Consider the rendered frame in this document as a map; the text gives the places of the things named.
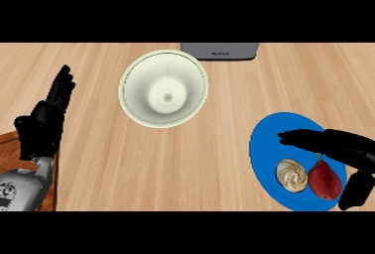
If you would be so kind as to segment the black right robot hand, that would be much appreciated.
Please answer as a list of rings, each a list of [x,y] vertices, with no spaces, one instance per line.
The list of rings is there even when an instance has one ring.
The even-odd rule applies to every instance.
[[[350,176],[338,201],[341,210],[362,206],[375,188],[375,141],[353,133],[325,129],[279,133],[281,143],[325,155],[358,170]]]

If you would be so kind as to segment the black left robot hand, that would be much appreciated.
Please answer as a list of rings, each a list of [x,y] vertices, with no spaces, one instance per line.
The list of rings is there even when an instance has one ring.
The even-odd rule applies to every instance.
[[[30,115],[15,119],[22,161],[55,157],[58,153],[65,114],[76,86],[71,68],[64,65],[55,77],[48,98],[37,103]]]

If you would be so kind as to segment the beige frosted cupcake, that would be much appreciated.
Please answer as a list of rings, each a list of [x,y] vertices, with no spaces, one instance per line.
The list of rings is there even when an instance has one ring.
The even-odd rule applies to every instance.
[[[300,162],[282,159],[276,166],[276,178],[281,186],[293,193],[301,192],[307,186],[307,174]]]

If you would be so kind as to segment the blue plate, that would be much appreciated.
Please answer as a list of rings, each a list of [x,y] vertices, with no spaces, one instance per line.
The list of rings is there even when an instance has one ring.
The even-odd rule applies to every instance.
[[[276,167],[282,159],[296,160],[306,171],[318,161],[315,153],[281,143],[279,133],[294,129],[324,130],[307,117],[291,112],[275,113],[259,122],[250,140],[253,169],[266,192],[288,209],[328,211],[337,206],[338,199],[322,199],[310,188],[301,192],[290,192],[278,181]]]

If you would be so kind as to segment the pale cream bowl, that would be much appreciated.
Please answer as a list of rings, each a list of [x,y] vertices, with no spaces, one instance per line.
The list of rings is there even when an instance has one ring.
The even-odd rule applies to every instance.
[[[177,50],[143,55],[129,66],[118,101],[130,119],[149,128],[170,128],[197,115],[208,96],[208,75],[198,60]]]

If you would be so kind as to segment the red pear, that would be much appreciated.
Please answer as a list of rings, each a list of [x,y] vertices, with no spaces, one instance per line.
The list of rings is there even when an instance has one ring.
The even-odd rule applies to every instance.
[[[343,183],[338,174],[316,154],[316,163],[307,173],[309,186],[315,195],[325,200],[335,200],[341,195]]]

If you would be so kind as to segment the grey appliance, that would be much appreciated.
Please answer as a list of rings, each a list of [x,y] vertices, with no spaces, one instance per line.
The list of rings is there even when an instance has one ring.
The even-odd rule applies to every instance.
[[[259,43],[182,43],[180,50],[200,61],[247,61],[257,56]]]

